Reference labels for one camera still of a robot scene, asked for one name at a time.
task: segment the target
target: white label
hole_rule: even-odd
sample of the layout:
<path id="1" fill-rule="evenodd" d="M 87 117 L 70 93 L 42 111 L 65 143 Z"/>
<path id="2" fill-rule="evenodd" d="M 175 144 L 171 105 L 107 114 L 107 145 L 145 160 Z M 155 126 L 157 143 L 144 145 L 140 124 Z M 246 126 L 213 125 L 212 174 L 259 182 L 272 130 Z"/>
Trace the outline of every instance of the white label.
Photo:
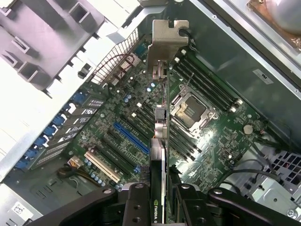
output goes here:
<path id="1" fill-rule="evenodd" d="M 266 76 L 261 70 L 256 69 L 253 71 L 254 74 L 257 75 L 258 78 L 260 78 L 262 81 L 264 81 L 265 84 L 269 85 L 269 84 L 273 84 L 274 82 L 268 77 Z"/>
<path id="2" fill-rule="evenodd" d="M 20 202 L 16 202 L 11 209 L 25 221 L 33 217 L 33 213 L 31 213 Z"/>

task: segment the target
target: green circuit board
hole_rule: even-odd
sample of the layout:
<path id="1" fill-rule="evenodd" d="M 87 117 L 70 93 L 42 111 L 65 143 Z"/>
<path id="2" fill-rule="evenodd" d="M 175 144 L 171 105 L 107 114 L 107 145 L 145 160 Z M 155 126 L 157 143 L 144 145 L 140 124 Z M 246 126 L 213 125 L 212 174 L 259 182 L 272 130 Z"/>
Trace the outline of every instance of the green circuit board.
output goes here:
<path id="1" fill-rule="evenodd" d="M 93 145 L 119 153 L 128 161 L 128 165 L 125 166 L 127 173 L 118 169 L 118 158 L 112 162 L 104 155 L 99 154 L 98 157 L 120 174 L 120 183 L 123 184 L 139 181 L 139 172 L 133 169 L 133 165 L 148 164 L 149 158 L 145 148 L 148 148 L 149 140 L 154 136 L 154 108 L 162 101 L 162 85 L 154 83 L 145 73 L 146 63 L 143 59 L 147 54 L 146 46 L 146 43 L 139 46 L 140 49 L 144 48 L 142 53 L 137 54 L 141 62 L 132 67 L 116 86 L 105 87 L 108 99 L 65 151 L 73 151 L 82 160 L 85 159 L 84 154 L 88 147 Z M 239 98 L 193 54 L 190 58 L 234 98 Z M 192 82 L 188 83 L 188 80 L 187 77 L 171 70 L 170 99 L 173 100 L 180 93 L 180 85 L 185 85 L 195 90 L 202 101 L 214 106 L 211 100 Z M 234 113 L 216 108 L 216 115 L 216 119 L 212 119 L 201 130 L 198 138 L 188 136 L 171 121 L 170 165 L 176 164 L 182 173 L 182 181 L 198 185 L 203 192 L 218 183 L 223 174 L 230 170 L 230 161 L 238 161 L 250 148 L 259 131 L 265 128 L 260 115 L 244 102 Z M 243 126 L 247 124 L 253 127 L 250 135 L 243 133 Z M 126 129 L 132 139 L 125 136 L 116 125 Z M 84 169 L 89 173 L 96 173 L 106 183 L 110 180 L 93 165 L 85 165 Z"/>

